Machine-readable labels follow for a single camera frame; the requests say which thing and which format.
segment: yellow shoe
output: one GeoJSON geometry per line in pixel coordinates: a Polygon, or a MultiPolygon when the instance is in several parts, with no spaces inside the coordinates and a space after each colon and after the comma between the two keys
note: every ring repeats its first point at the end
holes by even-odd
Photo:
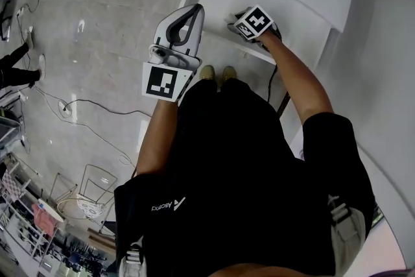
{"type": "Polygon", "coordinates": [[[213,66],[207,65],[202,68],[199,73],[200,80],[215,80],[215,69],[213,66]]]}
{"type": "Polygon", "coordinates": [[[222,82],[225,83],[230,78],[237,78],[236,70],[232,66],[226,66],[222,74],[222,82]]]}

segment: white shelf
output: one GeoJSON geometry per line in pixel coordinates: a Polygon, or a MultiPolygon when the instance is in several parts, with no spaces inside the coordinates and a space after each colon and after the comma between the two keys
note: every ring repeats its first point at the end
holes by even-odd
{"type": "Polygon", "coordinates": [[[304,63],[314,68],[320,58],[331,25],[318,14],[297,0],[182,0],[181,6],[200,3],[205,9],[204,31],[223,38],[239,49],[270,63],[269,53],[256,44],[246,43],[230,32],[226,19],[231,13],[240,12],[248,6],[261,5],[277,23],[283,43],[304,63]]]}

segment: forearm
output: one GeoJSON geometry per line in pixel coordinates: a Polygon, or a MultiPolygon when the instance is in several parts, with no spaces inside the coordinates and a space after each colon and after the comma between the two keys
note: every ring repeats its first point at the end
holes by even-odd
{"type": "Polygon", "coordinates": [[[141,145],[137,174],[164,171],[176,133],[177,109],[177,102],[157,102],[141,145]]]}
{"type": "Polygon", "coordinates": [[[274,58],[302,123],[314,114],[333,112],[323,86],[294,53],[269,32],[258,39],[268,47],[274,58]]]}

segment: gray floor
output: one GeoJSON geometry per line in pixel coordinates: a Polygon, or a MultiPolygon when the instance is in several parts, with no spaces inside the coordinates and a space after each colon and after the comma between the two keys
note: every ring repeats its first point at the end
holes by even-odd
{"type": "MultiPolygon", "coordinates": [[[[36,1],[19,0],[19,4],[28,2],[34,8],[36,1]]],[[[40,0],[33,14],[25,12],[22,17],[23,29],[29,25],[34,27],[31,68],[36,69],[40,53],[44,53],[47,60],[46,78],[37,86],[65,101],[91,99],[120,112],[138,109],[151,114],[156,100],[141,96],[142,63],[148,58],[148,46],[158,22],[177,8],[179,2],[40,0]],[[84,28],[78,33],[81,20],[84,28]]],[[[10,41],[0,45],[0,54],[10,53],[19,45],[15,21],[10,41]]],[[[225,66],[234,66],[239,78],[266,98],[272,65],[206,34],[198,56],[204,64],[215,66],[218,77],[225,66]]],[[[274,107],[282,100],[280,84],[276,77],[272,95],[274,107]]],[[[33,181],[41,185],[45,193],[50,192],[56,173],[80,185],[88,163],[114,174],[118,178],[116,185],[130,178],[133,167],[121,157],[121,152],[88,128],[63,122],[35,89],[24,92],[29,96],[23,111],[30,154],[21,147],[16,149],[16,154],[41,174],[41,178],[34,176],[33,181]]],[[[47,97],[47,101],[59,115],[58,101],[52,97],[47,97]]],[[[129,156],[133,164],[137,161],[140,128],[145,128],[148,120],[141,114],[110,114],[86,102],[73,105],[73,115],[66,119],[90,126],[129,156]]]]}

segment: white shoe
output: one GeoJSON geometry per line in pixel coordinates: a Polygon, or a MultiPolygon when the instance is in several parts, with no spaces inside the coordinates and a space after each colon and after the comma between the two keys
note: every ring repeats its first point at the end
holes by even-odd
{"type": "Polygon", "coordinates": [[[32,30],[33,30],[33,27],[30,26],[29,29],[25,31],[25,35],[26,35],[25,43],[29,47],[29,51],[33,50],[32,30]]]}
{"type": "Polygon", "coordinates": [[[39,81],[42,81],[45,78],[45,70],[46,70],[46,58],[43,53],[39,56],[39,68],[38,69],[40,71],[39,81]]]}

